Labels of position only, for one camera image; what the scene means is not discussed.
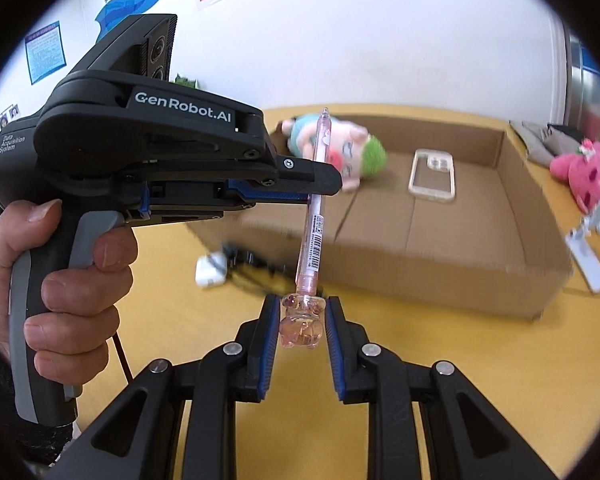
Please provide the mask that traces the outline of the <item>person's left hand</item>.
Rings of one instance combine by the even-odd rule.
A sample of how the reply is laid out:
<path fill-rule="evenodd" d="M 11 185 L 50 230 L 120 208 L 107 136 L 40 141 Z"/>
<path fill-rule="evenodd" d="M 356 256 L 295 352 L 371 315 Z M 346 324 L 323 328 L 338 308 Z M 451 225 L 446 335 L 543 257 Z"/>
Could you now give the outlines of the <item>person's left hand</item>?
<path fill-rule="evenodd" d="M 0 214 L 0 361 L 9 361 L 8 304 L 12 266 L 23 252 L 44 245 L 59 226 L 61 201 L 35 205 L 11 203 Z M 127 226 L 102 234 L 93 264 L 86 269 L 48 274 L 41 286 L 47 311 L 24 324 L 41 376 L 67 386 L 82 386 L 108 363 L 109 338 L 120 324 L 114 304 L 131 289 L 131 264 L 137 241 Z"/>

